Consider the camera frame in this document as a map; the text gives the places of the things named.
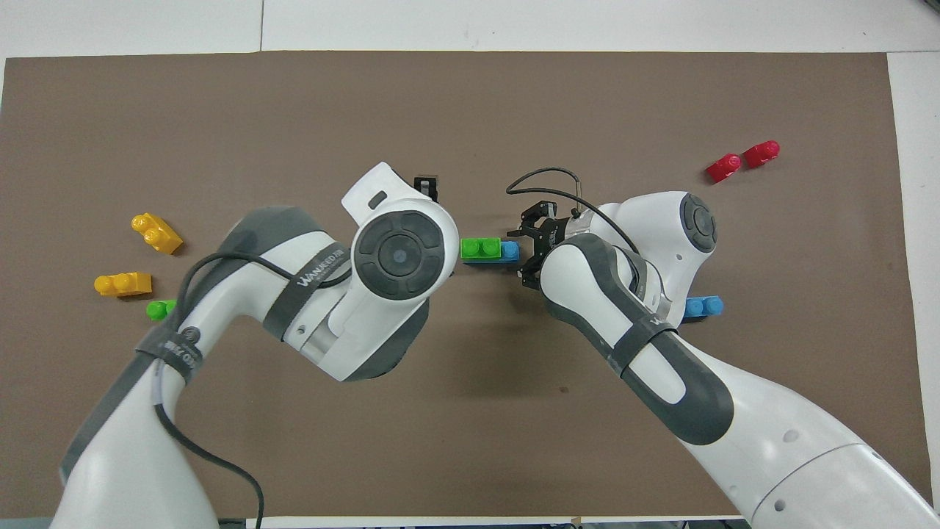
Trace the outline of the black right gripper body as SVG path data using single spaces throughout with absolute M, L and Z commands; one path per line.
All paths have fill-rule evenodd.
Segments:
M 581 217 L 559 217 L 557 233 L 550 240 L 536 240 L 536 253 L 549 253 L 564 240 L 590 230 L 590 215 L 584 213 Z

